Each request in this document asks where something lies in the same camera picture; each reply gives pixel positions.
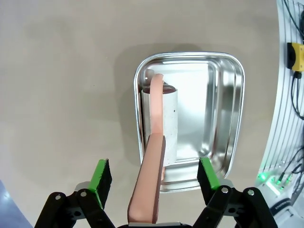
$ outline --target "yellow device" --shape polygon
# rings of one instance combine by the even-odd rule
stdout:
[[[304,71],[304,45],[287,43],[287,68],[293,71]]]

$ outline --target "silver bolt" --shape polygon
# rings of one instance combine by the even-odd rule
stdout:
[[[250,196],[253,196],[254,194],[255,194],[255,192],[253,191],[253,190],[249,190],[248,192],[247,192]]]
[[[228,193],[228,188],[222,188],[222,192],[225,194]]]
[[[82,197],[85,197],[85,196],[86,196],[86,192],[83,191],[83,192],[80,193],[80,195],[81,195]]]

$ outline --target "metal tray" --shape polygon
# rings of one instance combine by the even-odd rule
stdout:
[[[219,177],[232,166],[241,122],[244,69],[226,53],[178,52],[145,59],[134,77],[135,111],[141,162],[144,155],[140,91],[154,74],[178,89],[177,161],[166,167],[161,192],[199,188],[199,157],[209,157]]]

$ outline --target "copper-colored object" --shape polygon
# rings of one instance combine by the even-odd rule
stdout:
[[[151,135],[128,207],[128,222],[156,223],[166,140],[163,135],[163,75],[150,85]]]

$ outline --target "white tube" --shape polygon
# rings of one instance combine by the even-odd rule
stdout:
[[[144,142],[151,134],[150,124],[150,90],[143,89],[142,95],[142,113],[143,113],[143,134]],[[175,163],[177,157],[177,90],[170,85],[164,84],[163,91],[163,134],[166,138],[166,149],[163,166],[169,166]]]

